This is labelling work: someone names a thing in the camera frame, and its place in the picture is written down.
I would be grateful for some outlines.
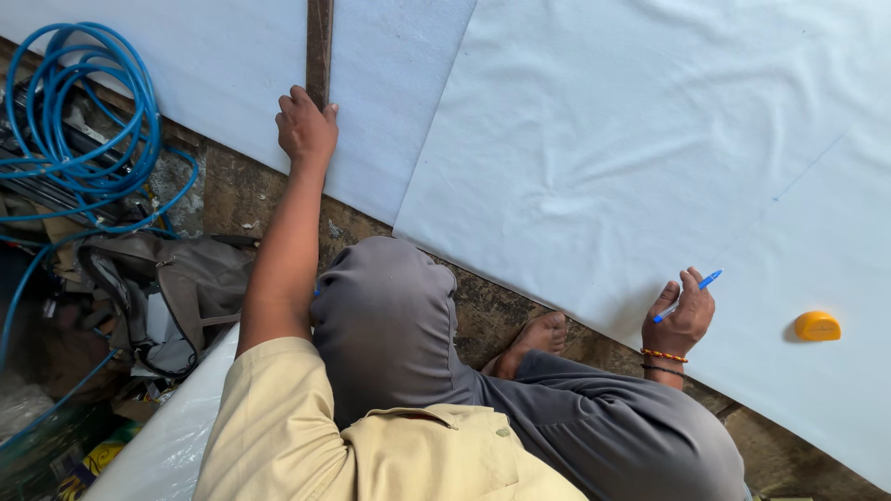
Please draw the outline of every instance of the wooden ruler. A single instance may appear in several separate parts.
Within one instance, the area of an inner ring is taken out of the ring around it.
[[[307,1],[307,94],[319,110],[328,104],[334,0]]]

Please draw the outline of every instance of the gray sweatpants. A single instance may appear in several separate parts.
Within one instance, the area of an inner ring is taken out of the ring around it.
[[[590,499],[744,499],[730,435],[678,390],[536,350],[514,381],[462,364],[452,343],[454,275],[412,245],[365,239],[320,284],[314,341],[341,429],[375,408],[493,407],[530,453]]]

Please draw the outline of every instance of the coiled blue hose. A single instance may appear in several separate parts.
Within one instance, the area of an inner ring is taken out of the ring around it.
[[[37,144],[39,152],[32,152],[24,141],[24,137],[16,123],[13,109],[13,86],[15,83],[15,74],[22,55],[28,50],[28,47],[34,43],[39,37],[51,31],[56,31],[46,47],[44,61],[37,67],[31,79],[27,93],[27,109],[26,115],[28,125],[32,132],[32,139]],[[83,32],[99,41],[101,45],[69,45],[65,46],[65,42],[76,32]],[[80,53],[78,62],[71,64],[63,70],[59,70],[60,59],[62,56],[71,53]],[[100,64],[95,61],[105,60],[117,64],[120,68]],[[135,112],[133,117],[124,122],[112,113],[96,96],[86,77],[94,72],[101,71],[112,75],[130,92],[133,93],[135,102]],[[81,82],[86,93],[96,103],[100,110],[109,116],[115,123],[122,127],[122,130],[110,141],[95,150],[74,157],[71,149],[65,142],[62,133],[62,106],[65,102],[65,96],[68,94],[71,86],[77,82]],[[43,108],[40,121],[37,120],[36,94],[40,83],[43,83]],[[12,125],[12,132],[19,147],[24,153],[24,158],[0,160],[0,165],[18,165],[20,170],[16,172],[0,173],[0,178],[21,178],[43,176],[52,180],[58,185],[70,189],[79,202],[79,207],[74,209],[62,210],[51,214],[36,214],[33,216],[12,216],[0,218],[0,223],[23,221],[28,219],[55,218],[58,216],[68,216],[71,214],[83,214],[94,226],[95,229],[85,230],[78,234],[73,234],[64,239],[50,245],[37,242],[27,242],[6,235],[0,234],[0,240],[17,243],[19,245],[37,247],[39,251],[31,264],[25,270],[15,293],[10,301],[9,308],[6,312],[6,318],[3,322],[3,332],[0,335],[0,373],[4,369],[6,352],[9,347],[9,335],[12,329],[12,319],[15,309],[21,300],[25,285],[28,279],[34,273],[38,266],[41,265],[52,253],[66,242],[77,240],[89,236],[91,234],[108,233],[125,233],[137,230],[148,230],[161,234],[166,234],[174,238],[178,236],[172,232],[159,228],[150,227],[157,218],[164,218],[165,212],[179,201],[183,195],[195,183],[198,177],[198,163],[188,154],[181,152],[175,148],[171,148],[161,143],[161,124],[158,104],[155,102],[154,89],[151,86],[149,72],[143,64],[143,60],[139,57],[136,50],[117,32],[107,28],[101,24],[94,22],[80,22],[77,24],[58,23],[51,24],[35,31],[30,37],[26,38],[19,46],[18,50],[12,56],[9,71],[6,77],[6,114]],[[148,128],[148,134],[142,133],[143,124]],[[109,168],[100,168],[89,165],[87,162],[99,155],[107,152],[121,141],[129,141],[126,152],[121,160]],[[127,160],[131,159],[136,151],[136,146],[142,142],[143,148],[133,161],[131,170],[121,176],[116,171],[124,165]],[[147,218],[125,226],[109,226],[105,225],[101,218],[97,218],[93,214],[93,209],[97,209],[105,204],[112,203],[128,196],[133,192],[143,193],[142,186],[147,182],[149,175],[154,170],[155,161],[160,155],[161,149],[178,154],[188,160],[192,164],[192,174],[183,188],[167,203],[161,205]],[[86,197],[90,197],[96,201],[87,202]],[[99,371],[106,363],[108,363],[118,351],[112,351],[87,377],[85,377],[68,395],[60,399],[47,412],[40,415],[34,422],[28,425],[24,430],[16,433],[11,439],[0,445],[0,450],[6,448],[15,439],[24,436],[28,431],[32,430],[39,423],[44,421],[56,409],[58,409],[68,398],[74,394],[93,374]]]

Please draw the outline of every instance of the bracelet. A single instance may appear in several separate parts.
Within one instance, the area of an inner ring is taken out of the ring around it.
[[[667,373],[670,373],[670,374],[679,375],[679,376],[681,376],[682,378],[683,378],[683,377],[687,377],[684,373],[680,373],[680,372],[678,372],[678,371],[673,371],[673,370],[671,370],[671,369],[666,369],[666,368],[664,368],[664,367],[659,367],[658,365],[646,365],[646,364],[641,364],[641,367],[643,367],[644,369],[656,369],[657,371],[664,371],[664,372],[667,372]]]
[[[674,360],[675,362],[680,362],[682,364],[686,364],[690,360],[687,360],[683,357],[675,357],[674,355],[668,355],[667,353],[661,353],[659,351],[653,351],[652,349],[641,348],[641,353],[644,355],[650,355],[651,357],[662,357],[667,358],[669,360]]]

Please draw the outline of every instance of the blue hose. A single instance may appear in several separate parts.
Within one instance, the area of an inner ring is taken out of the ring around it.
[[[32,152],[25,143],[24,136],[15,120],[14,100],[12,99],[13,86],[21,57],[35,40],[51,31],[55,31],[55,34],[46,47],[45,58],[35,70],[27,91],[26,117],[33,135],[32,139],[39,150]],[[76,32],[86,33],[98,40],[100,45],[65,46],[65,42]],[[68,54],[79,55],[79,59],[76,63],[60,70],[60,59]],[[108,63],[114,63],[120,69],[108,65]],[[88,75],[95,72],[111,75],[133,93],[135,112],[128,122],[125,123],[99,101],[86,80]],[[62,132],[62,106],[65,96],[78,81],[96,103],[96,106],[121,126],[122,130],[102,146],[75,157]],[[43,108],[40,120],[38,120],[36,95],[40,83],[43,83],[44,90]],[[6,78],[6,96],[6,114],[10,118],[12,133],[19,142],[24,158],[0,160],[0,165],[17,165],[22,169],[16,172],[0,173],[0,179],[45,177],[57,185],[71,190],[77,198],[79,206],[50,214],[4,217],[0,218],[0,223],[82,213],[97,229],[110,233],[131,232],[145,228],[153,224],[155,219],[164,217],[164,213],[183,197],[198,177],[199,169],[195,159],[161,143],[160,112],[155,101],[149,72],[136,50],[113,29],[94,22],[79,22],[77,24],[51,24],[35,31],[21,43],[15,54],[12,55]],[[141,132],[143,125],[148,129],[147,135]],[[107,152],[122,141],[128,141],[129,145],[121,160],[113,166],[100,168],[87,164],[88,160]],[[130,172],[124,176],[116,174],[116,171],[135,155],[136,146],[140,142],[143,142],[143,148],[133,161]],[[180,155],[192,164],[192,175],[183,188],[173,199],[137,223],[124,226],[104,224],[101,218],[97,218],[93,214],[93,210],[139,191],[154,170],[155,161],[158,159],[161,149]]]

